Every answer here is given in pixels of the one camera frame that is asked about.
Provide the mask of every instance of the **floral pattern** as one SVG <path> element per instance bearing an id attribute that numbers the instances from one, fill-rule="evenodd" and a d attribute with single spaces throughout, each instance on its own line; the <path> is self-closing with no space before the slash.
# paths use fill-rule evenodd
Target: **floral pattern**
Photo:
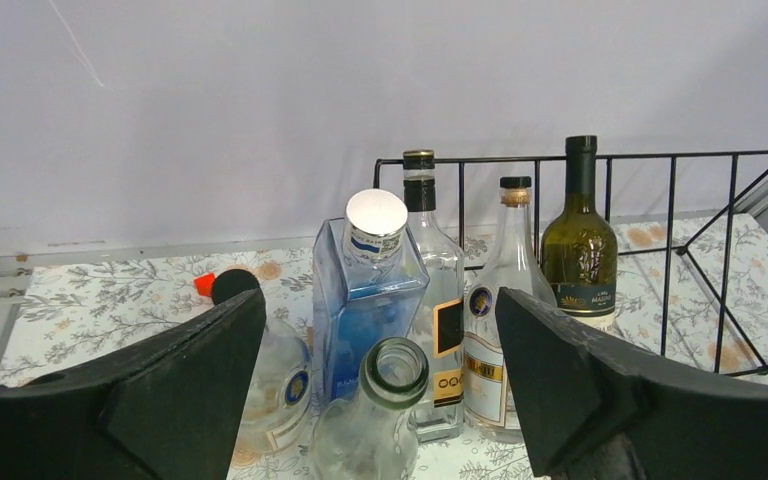
<path id="1" fill-rule="evenodd" d="M 682 245 L 706 219 L 677 221 L 674 245 Z M 715 222 L 690 246 L 690 254 L 715 288 L 720 288 L 725 255 L 725 219 Z M 615 227 L 620 251 L 663 247 L 664 224 Z M 485 259 L 493 235 L 465 239 L 469 265 Z M 729 311 L 762 356 L 768 352 L 768 235 L 749 215 L 734 219 L 726 299 Z M 704 285 L 690 256 L 673 253 L 670 265 L 667 356 L 711 370 L 719 324 L 719 303 Z M 660 351 L 664 307 L 665 255 L 620 257 L 617 323 L 621 334 L 643 348 Z M 311 250 L 270 250 L 37 268 L 25 295 L 0 367 L 0 383 L 22 385 L 33 378 L 77 365 L 178 325 L 211 306 L 193 281 L 229 268 L 251 271 L 261 281 L 267 312 L 307 338 L 311 329 Z M 479 272 L 466 275 L 467 288 Z M 735 372 L 756 366 L 740 333 L 725 320 L 720 366 Z M 766 376 L 742 377 L 767 383 Z M 308 438 L 274 456 L 234 451 L 229 479 L 312 479 Z M 501 480 L 533 478 L 523 445 L 502 445 L 467 427 L 448 442 L 422 447 L 412 479 Z"/>

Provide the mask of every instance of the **green wine bottle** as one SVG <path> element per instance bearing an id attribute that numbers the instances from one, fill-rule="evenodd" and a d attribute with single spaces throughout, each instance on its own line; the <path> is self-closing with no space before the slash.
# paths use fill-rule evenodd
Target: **green wine bottle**
<path id="1" fill-rule="evenodd" d="M 566 139 L 564 211 L 543 234 L 541 268 L 558 308 L 603 331 L 614 325 L 617 236 L 596 212 L 596 137 Z"/>

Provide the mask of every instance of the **blue bottle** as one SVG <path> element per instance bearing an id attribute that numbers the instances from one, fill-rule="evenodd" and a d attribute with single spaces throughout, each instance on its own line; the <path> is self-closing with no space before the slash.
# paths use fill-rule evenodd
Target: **blue bottle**
<path id="1" fill-rule="evenodd" d="M 408 333 L 428 274 L 406 228 L 407 208 L 380 189 L 355 194 L 313 247 L 314 375 L 320 407 L 348 397 L 364 355 Z"/>

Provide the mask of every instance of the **liquor bottle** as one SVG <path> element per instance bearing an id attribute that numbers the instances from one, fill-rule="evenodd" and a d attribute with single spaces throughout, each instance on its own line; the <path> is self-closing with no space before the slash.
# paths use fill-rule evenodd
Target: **liquor bottle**
<path id="1" fill-rule="evenodd" d="M 316 478 L 408 479 L 419 440 L 407 416 L 428 384 L 428 362 L 406 338 L 387 338 L 366 355 L 361 388 L 319 417 L 310 442 Z"/>
<path id="2" fill-rule="evenodd" d="M 428 288 L 408 339 L 428 358 L 431 381 L 411 422 L 420 443 L 458 437 L 463 431 L 463 251 L 440 229 L 434 187 L 434 152 L 404 153 L 408 228 L 428 272 Z"/>
<path id="3" fill-rule="evenodd" d="M 210 291 L 214 305 L 241 292 L 260 288 L 250 272 L 226 270 Z M 237 432 L 240 448 L 270 455 L 296 443 L 310 418 L 310 352 L 295 329 L 267 318 L 243 418 Z"/>
<path id="4" fill-rule="evenodd" d="M 543 273 L 562 311 L 614 332 L 617 236 L 596 212 L 596 137 L 567 138 L 566 153 L 564 211 L 543 234 Z"/>
<path id="5" fill-rule="evenodd" d="M 555 306 L 540 273 L 531 236 L 531 177 L 502 177 L 496 239 L 487 263 L 467 295 L 464 313 L 466 417 L 484 437 L 521 443 L 522 432 L 496 325 L 499 287 L 522 290 Z"/>
<path id="6" fill-rule="evenodd" d="M 326 220 L 313 247 L 315 387 L 320 406 L 357 388 L 363 356 L 404 337 L 428 285 L 405 228 L 408 212 L 386 190 L 356 193 L 345 218 Z"/>

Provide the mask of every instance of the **clear glass bottle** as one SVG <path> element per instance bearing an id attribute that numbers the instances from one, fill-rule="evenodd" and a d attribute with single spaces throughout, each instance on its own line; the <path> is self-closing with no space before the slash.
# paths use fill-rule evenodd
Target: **clear glass bottle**
<path id="1" fill-rule="evenodd" d="M 408 228 L 428 272 L 428 288 L 408 338 L 428 358 L 431 381 L 413 409 L 419 442 L 458 437 L 463 431 L 463 251 L 440 229 L 434 181 L 434 152 L 404 153 Z"/>
<path id="2" fill-rule="evenodd" d="M 363 190 L 346 218 L 326 220 L 313 247 L 314 371 L 320 405 L 357 388 L 364 355 L 382 338 L 404 337 L 428 285 L 392 193 Z"/>
<path id="3" fill-rule="evenodd" d="M 310 417 L 310 371 L 304 340 L 286 322 L 267 319 L 238 446 L 268 455 L 296 443 Z"/>
<path id="4" fill-rule="evenodd" d="M 320 480 L 410 478 L 419 441 L 407 416 L 424 395 L 428 362 L 415 343 L 387 338 L 364 357 L 360 387 L 319 417 L 310 457 Z"/>
<path id="5" fill-rule="evenodd" d="M 617 235 L 596 211 L 596 137 L 566 139 L 564 211 L 543 234 L 541 266 L 558 307 L 617 335 Z"/>
<path id="6" fill-rule="evenodd" d="M 502 177 L 496 238 L 487 263 L 467 295 L 464 312 L 466 417 L 486 438 L 521 443 L 514 399 L 496 326 L 499 287 L 522 290 L 556 306 L 537 265 L 531 235 L 531 177 Z"/>

